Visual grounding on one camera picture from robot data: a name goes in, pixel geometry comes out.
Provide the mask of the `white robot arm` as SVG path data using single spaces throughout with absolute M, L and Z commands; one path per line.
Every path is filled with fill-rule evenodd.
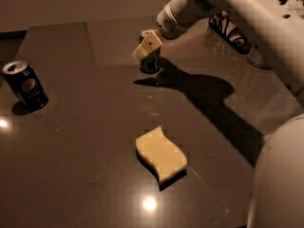
M 228 12 L 296 99 L 303 102 L 303 19 L 274 0 L 171 0 L 133 52 L 140 61 L 198 20 Z M 280 126 L 257 160 L 247 228 L 304 228 L 304 117 Z

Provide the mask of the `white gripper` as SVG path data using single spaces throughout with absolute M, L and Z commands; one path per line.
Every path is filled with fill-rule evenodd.
M 164 6 L 157 16 L 157 29 L 147 29 L 141 33 L 142 40 L 134 50 L 132 56 L 140 61 L 159 49 L 163 44 L 163 37 L 175 40 L 181 37 L 189 27 L 186 25 L 185 6 L 170 2 Z

